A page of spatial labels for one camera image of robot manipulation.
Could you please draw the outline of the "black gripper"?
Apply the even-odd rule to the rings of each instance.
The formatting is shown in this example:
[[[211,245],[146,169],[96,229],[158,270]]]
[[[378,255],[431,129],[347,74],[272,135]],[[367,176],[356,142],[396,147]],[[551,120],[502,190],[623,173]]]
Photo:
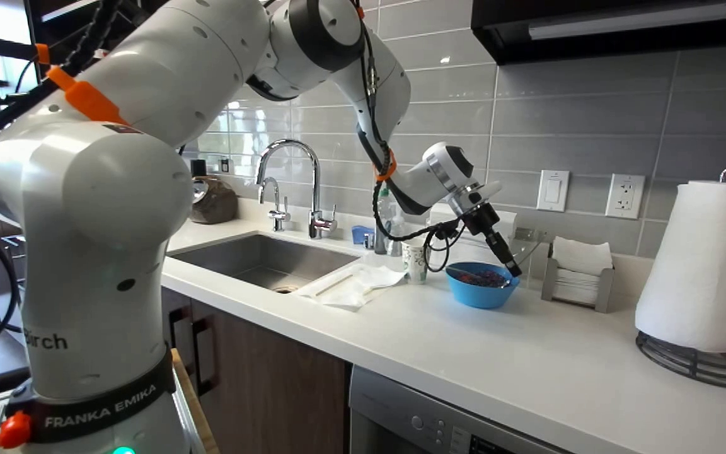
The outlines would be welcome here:
[[[480,234],[487,241],[489,250],[509,270],[511,277],[521,276],[521,267],[513,261],[507,241],[495,232],[499,214],[493,213],[493,207],[484,198],[469,195],[463,226],[469,227],[470,234]]]

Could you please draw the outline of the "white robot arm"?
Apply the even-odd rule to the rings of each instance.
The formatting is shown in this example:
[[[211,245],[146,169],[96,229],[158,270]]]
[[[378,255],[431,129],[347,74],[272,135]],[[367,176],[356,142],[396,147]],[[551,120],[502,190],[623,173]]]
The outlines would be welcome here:
[[[387,140],[411,87],[356,0],[167,0],[101,62],[93,45],[0,112],[0,214],[25,234],[15,299],[29,367],[1,409],[0,454],[188,454],[161,261],[193,203],[179,150],[240,87],[289,101],[338,83],[397,207],[424,214],[446,200],[513,262],[460,150],[436,144],[396,166]]]

